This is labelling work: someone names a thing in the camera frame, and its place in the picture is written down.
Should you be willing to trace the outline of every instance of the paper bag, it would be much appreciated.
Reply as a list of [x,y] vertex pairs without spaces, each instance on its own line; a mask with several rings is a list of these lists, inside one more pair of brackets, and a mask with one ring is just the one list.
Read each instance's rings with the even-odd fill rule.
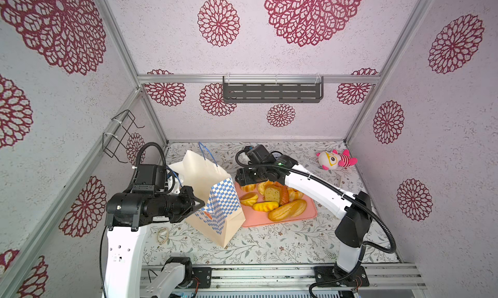
[[183,185],[191,186],[194,195],[206,203],[185,221],[225,248],[246,221],[232,177],[219,165],[190,150],[183,161],[169,166],[183,175]]

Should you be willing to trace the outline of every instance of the red medallion pattern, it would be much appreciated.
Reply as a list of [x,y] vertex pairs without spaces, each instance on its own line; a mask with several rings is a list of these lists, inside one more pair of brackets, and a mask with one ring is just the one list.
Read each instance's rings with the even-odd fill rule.
[[[372,68],[361,68],[354,71],[352,75],[376,75],[377,70]],[[348,105],[354,105],[363,102],[366,94],[371,88],[370,83],[341,83],[337,89],[337,98],[339,101]]]
[[87,185],[81,190],[71,210],[66,214],[59,229],[64,235],[82,237],[91,232],[102,219],[106,211],[107,194],[102,181],[90,177]]
[[[140,148],[145,145],[146,142],[143,140],[139,133],[132,133],[128,141],[126,142],[126,156],[131,164],[135,165],[136,154],[139,152]],[[143,163],[146,158],[146,152],[142,153],[141,163]]]
[[432,43],[428,59],[432,71],[446,74],[462,67],[477,52],[483,32],[482,20],[476,15],[451,21]]
[[10,266],[10,263],[19,253],[19,250],[9,249],[3,254],[0,254],[0,278],[5,273],[7,268]]
[[296,111],[294,108],[285,103],[279,103],[268,110],[266,120],[275,127],[289,125],[294,120]]
[[226,0],[204,2],[197,18],[202,36],[214,46],[227,46],[239,34],[239,16],[233,5]]
[[211,83],[206,85],[199,95],[202,108],[212,115],[222,116],[231,114],[237,107],[236,103],[223,101],[223,85]]
[[383,103],[373,118],[373,133],[383,144],[393,142],[402,133],[404,122],[403,109],[395,101]]
[[419,180],[407,179],[400,184],[397,198],[403,214],[412,220],[424,220],[432,212],[432,196]]
[[0,9],[48,64],[86,75],[103,62],[106,33],[93,0],[0,0]]
[[343,30],[362,0],[266,0],[268,22],[287,42],[317,45]]
[[[155,69],[147,72],[149,75],[172,75],[167,70]],[[185,100],[183,83],[149,83],[144,85],[147,94],[156,102],[165,106],[176,106]]]
[[33,124],[32,115],[24,92],[0,75],[0,148],[24,139]]
[[38,264],[31,268],[27,279],[22,283],[17,291],[17,298],[40,298],[45,292],[45,285],[48,280],[48,264],[45,263],[45,256],[38,258]]

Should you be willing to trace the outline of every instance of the table surface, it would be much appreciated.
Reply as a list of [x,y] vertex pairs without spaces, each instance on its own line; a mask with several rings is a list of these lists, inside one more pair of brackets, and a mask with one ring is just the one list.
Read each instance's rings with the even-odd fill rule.
[[[337,149],[343,151],[341,142],[262,142],[269,151],[280,151],[299,161],[315,175],[338,185],[342,189],[358,193],[363,183],[354,167],[341,171],[326,171],[318,166],[316,153]],[[256,143],[222,142],[204,143],[219,165],[234,177],[239,168],[234,156],[247,145]],[[185,151],[201,153],[197,143],[173,143],[167,151],[168,163],[179,162]],[[144,265],[161,265],[170,256],[188,256],[193,264],[297,264],[333,263],[339,252],[339,240],[334,234],[340,220],[326,208],[315,202],[318,216],[310,220],[278,223],[260,227],[240,228],[226,248],[205,238],[185,222],[154,225],[147,238],[142,258]],[[168,228],[169,238],[164,244],[157,241],[157,233]],[[376,222],[364,238],[384,247],[389,246],[387,237]],[[386,254],[368,246],[364,262],[399,262],[395,254]]]

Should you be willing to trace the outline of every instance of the pink striped plush toy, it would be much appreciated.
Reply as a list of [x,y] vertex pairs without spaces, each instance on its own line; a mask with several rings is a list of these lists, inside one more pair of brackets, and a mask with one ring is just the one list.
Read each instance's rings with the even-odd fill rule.
[[324,170],[338,170],[339,168],[346,168],[358,163],[358,159],[352,158],[348,149],[344,150],[342,154],[339,154],[337,150],[332,150],[332,153],[324,151],[316,155],[318,157],[318,164]]

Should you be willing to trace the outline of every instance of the aluminum frame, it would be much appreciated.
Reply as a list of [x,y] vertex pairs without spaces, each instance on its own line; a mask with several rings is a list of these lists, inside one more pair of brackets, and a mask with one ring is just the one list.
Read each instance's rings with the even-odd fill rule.
[[[119,27],[115,21],[115,18],[112,14],[112,11],[109,8],[109,4],[107,0],[94,0],[97,9],[99,10],[103,23],[106,26],[108,31],[108,35],[111,40],[114,41],[115,46],[118,50],[119,56],[123,61],[125,68],[128,72],[130,79],[135,83],[136,89],[132,91],[132,93],[125,100],[124,104],[121,107],[122,110],[126,110],[132,108],[136,101],[140,98],[140,93],[142,89],[143,83],[222,83],[223,75],[138,75],[136,71],[136,67],[131,58],[131,55],[128,51],[128,48],[125,44],[125,41],[121,35]],[[381,70],[381,74],[379,76],[355,76],[355,75],[325,75],[324,83],[372,83],[377,85],[374,89],[372,89],[367,95],[365,102],[358,113],[355,121],[353,122],[348,134],[346,136],[346,143],[352,141],[356,133],[358,132],[358,128],[364,122],[365,116],[370,112],[372,105],[375,102],[376,97],[381,93],[381,89],[383,85],[388,81],[390,76],[392,75],[395,66],[399,62],[401,55],[407,49],[409,42],[413,39],[415,35],[415,31],[420,26],[420,23],[423,17],[427,14],[428,9],[432,5],[433,0],[418,0],[405,27],[402,30],[401,35],[396,41],[395,47],[390,53],[388,60]],[[277,81],[278,83],[291,83],[290,81],[296,81],[299,79],[314,79],[316,76],[285,76],[285,75],[259,75],[259,76],[250,76],[244,75],[240,76],[240,79],[246,79],[244,81],[254,82],[257,80],[260,82],[260,79],[268,79],[273,81]],[[164,147],[167,147],[167,137],[165,132],[151,106],[150,99],[144,94],[144,103],[147,110],[147,113],[151,120],[153,121],[154,128],[162,140]],[[118,129],[118,125],[116,122],[111,122],[107,128],[106,132],[114,132]],[[74,202],[76,196],[78,195],[80,189],[84,186],[88,177],[90,177],[91,172],[96,168],[100,159],[102,158],[103,152],[101,148],[101,140],[97,140],[96,143],[92,146],[90,152],[84,158],[83,162],[78,166],[78,169],[74,172],[66,187],[59,193],[56,201],[49,208],[48,212],[44,215],[43,219],[38,223],[35,227],[34,231],[29,235],[27,241],[22,246],[19,254],[16,256],[11,267],[5,272],[3,277],[0,280],[0,293],[2,296],[10,297],[14,296],[17,292],[17,289],[21,286],[22,282],[28,275],[32,265],[36,261],[36,256],[46,241],[48,236],[50,235],[53,228],[55,228],[63,217],[64,212],[70,206],[72,202]],[[291,268],[305,268],[305,265],[286,265],[286,267]],[[425,289],[426,287],[416,286],[416,289]]]
[[408,20],[398,39],[396,40],[395,46],[393,47],[388,59],[386,60],[384,66],[380,72],[380,80],[378,83],[370,89],[365,97],[364,103],[360,108],[355,120],[351,124],[348,133],[345,137],[346,144],[351,143],[359,128],[363,125],[366,116],[372,110],[373,105],[376,103],[378,97],[382,93],[384,85],[389,81],[390,77],[393,75],[397,64],[400,62],[403,54],[410,45],[411,40],[415,37],[415,34],[420,27],[424,17],[427,15],[429,9],[432,7],[434,0],[417,0],[417,3],[413,7]]
[[[315,282],[316,266],[331,264],[281,264],[281,265],[194,265],[213,268],[211,287],[199,292],[277,292],[308,290]],[[362,290],[376,289],[427,289],[415,264],[370,264],[362,267],[370,286]],[[140,287],[149,284],[147,271],[160,271],[162,266],[142,266]],[[353,287],[314,288],[316,293],[330,290],[350,290]]]
[[379,75],[138,75],[140,83],[378,83]]
[[[120,111],[132,109],[141,99],[140,94],[140,90],[133,90],[121,106]],[[120,124],[118,122],[111,121],[104,132],[115,134],[119,128]],[[112,136],[108,135],[104,140],[104,143],[109,143],[111,138]],[[43,243],[48,239],[52,230],[57,228],[68,208],[74,203],[81,189],[85,187],[88,178],[90,178],[102,157],[102,140],[99,136],[99,139],[96,140],[90,152],[86,155],[82,163],[66,183],[66,186],[59,193],[57,199],[38,222],[38,225],[34,228],[33,232],[28,236],[28,239],[22,245],[19,254],[17,254],[9,269],[5,271],[5,274],[0,279],[0,293],[2,293],[2,297],[11,297],[16,294],[38,259],[38,253]]]

